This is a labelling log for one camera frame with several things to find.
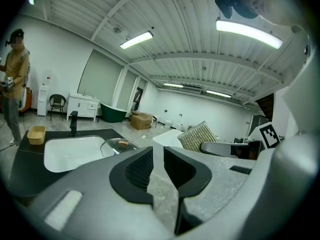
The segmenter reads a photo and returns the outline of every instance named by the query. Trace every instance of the tile floor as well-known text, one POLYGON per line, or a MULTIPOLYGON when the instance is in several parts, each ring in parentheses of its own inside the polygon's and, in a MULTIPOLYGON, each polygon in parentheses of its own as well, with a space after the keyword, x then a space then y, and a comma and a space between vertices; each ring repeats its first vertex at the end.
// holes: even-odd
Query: tile floor
MULTIPOLYGON (((62 121, 60 115, 53 114, 52 121, 50 121, 50 116, 37 116, 33 111, 28 111, 24 114, 24 118, 20 117, 19 126, 21 136, 24 136, 25 132, 35 125, 46 126, 47 131, 70 131, 71 121, 66 121, 65 119, 66 118, 64 117, 62 121)), ((2 113, 0 113, 0 127, 0 150, 2 150, 9 145, 9 142, 12 139, 11 131, 5 123, 4 115, 2 113)), ((93 122, 90 118, 78 118, 78 131, 100 129, 114 129, 123 137, 136 142, 141 147, 152 146, 153 137, 168 131, 168 129, 163 128, 161 124, 158 124, 156 128, 154 128, 153 124, 151 129, 136 130, 130 126, 128 120, 121 123, 108 123, 103 120, 93 122)), ((16 152, 16 146, 9 147, 0 152, 0 174, 5 184, 10 179, 16 152)), ((177 214, 178 192, 169 179, 161 162, 159 162, 159 164, 154 164, 154 170, 150 176, 148 192, 154 197, 154 211, 156 215, 164 225, 173 232, 177 214)))

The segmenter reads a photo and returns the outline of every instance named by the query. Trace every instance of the white sink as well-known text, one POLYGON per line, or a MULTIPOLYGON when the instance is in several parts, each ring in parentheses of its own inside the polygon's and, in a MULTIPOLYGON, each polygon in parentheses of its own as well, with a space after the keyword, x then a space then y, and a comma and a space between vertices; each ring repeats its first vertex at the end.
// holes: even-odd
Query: white sink
POLYGON ((44 148, 44 166, 50 172, 61 173, 112 156, 112 153, 101 153, 100 147, 104 142, 99 136, 49 140, 44 148))

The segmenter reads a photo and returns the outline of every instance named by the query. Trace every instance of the faucet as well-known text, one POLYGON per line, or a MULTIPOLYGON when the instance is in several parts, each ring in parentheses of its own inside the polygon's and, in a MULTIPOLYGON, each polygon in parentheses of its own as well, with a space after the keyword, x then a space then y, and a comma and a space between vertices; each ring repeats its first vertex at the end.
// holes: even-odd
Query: faucet
POLYGON ((75 136, 77 136, 78 111, 72 111, 72 113, 70 115, 72 116, 71 123, 70 123, 71 136, 75 137, 75 136))

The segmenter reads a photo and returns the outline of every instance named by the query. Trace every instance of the tan jacket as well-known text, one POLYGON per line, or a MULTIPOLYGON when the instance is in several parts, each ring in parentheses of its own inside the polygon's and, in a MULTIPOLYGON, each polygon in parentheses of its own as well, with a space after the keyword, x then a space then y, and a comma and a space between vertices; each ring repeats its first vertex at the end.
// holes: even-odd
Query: tan jacket
POLYGON ((8 99, 20 99, 24 92, 22 85, 29 67, 29 53, 27 52, 22 58, 24 50, 24 46, 20 50, 12 50, 6 57, 5 65, 0 65, 0 71, 5 72, 4 80, 13 78, 14 82, 13 91, 2 91, 3 96, 8 99))

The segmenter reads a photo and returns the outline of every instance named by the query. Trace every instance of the pillow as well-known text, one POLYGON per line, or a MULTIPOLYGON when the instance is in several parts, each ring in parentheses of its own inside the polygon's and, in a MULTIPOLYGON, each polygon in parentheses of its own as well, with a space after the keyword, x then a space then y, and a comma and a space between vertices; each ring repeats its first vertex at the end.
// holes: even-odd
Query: pillow
POLYGON ((185 150, 195 151, 199 153, 201 153, 201 143, 218 142, 216 136, 211 131, 206 121, 203 121, 187 132, 180 134, 179 136, 177 136, 177 138, 181 142, 185 150))

